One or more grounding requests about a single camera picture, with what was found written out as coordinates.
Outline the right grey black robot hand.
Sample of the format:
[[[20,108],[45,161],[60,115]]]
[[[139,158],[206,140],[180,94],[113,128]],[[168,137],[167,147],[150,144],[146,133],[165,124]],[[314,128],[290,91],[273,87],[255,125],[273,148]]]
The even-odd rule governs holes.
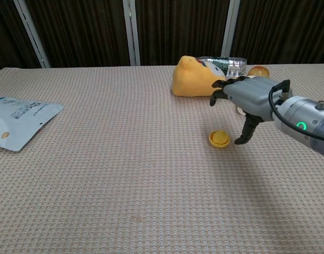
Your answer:
[[[257,76],[217,80],[212,84],[214,92],[210,97],[211,106],[214,106],[218,99],[227,99],[245,112],[246,120],[242,134],[234,144],[246,144],[260,123],[274,120],[268,95],[277,84],[277,81]]]

